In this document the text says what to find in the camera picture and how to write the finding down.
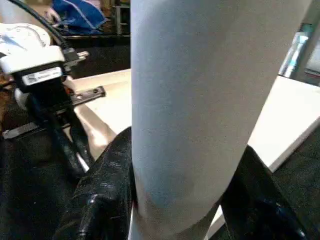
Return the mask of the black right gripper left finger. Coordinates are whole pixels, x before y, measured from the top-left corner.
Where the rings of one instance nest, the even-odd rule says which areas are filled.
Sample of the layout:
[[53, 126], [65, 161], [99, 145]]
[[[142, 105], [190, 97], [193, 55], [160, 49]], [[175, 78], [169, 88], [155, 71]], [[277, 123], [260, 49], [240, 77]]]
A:
[[54, 240], [126, 240], [135, 190], [132, 129], [106, 147], [74, 191]]

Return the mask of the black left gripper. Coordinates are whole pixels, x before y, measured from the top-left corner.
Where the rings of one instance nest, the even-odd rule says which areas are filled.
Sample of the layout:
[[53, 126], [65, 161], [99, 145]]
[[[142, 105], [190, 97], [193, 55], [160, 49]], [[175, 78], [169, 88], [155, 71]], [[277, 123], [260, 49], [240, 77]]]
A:
[[[74, 108], [106, 96], [102, 86], [92, 88], [80, 93], [67, 91], [63, 85], [62, 77], [55, 77], [43, 82], [36, 82], [30, 78], [31, 85], [27, 86], [22, 79], [12, 80], [7, 84], [15, 84], [15, 100], [20, 107], [33, 115], [35, 122], [2, 132], [2, 138], [14, 139], [29, 132], [45, 128], [48, 121], [44, 117], [52, 117], [57, 124], [48, 123], [47, 131], [54, 146], [62, 154], [69, 173], [74, 178], [82, 178], [88, 171], [88, 163], [94, 163], [90, 152], [87, 133], [76, 116]], [[64, 132], [70, 127], [69, 133], [72, 142]]]

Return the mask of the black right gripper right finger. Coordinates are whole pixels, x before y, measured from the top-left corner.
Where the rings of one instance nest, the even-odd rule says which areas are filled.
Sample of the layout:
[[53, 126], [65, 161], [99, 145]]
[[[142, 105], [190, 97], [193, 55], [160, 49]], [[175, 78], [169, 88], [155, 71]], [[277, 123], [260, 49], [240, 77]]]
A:
[[232, 240], [306, 240], [308, 234], [256, 151], [247, 146], [221, 199]]

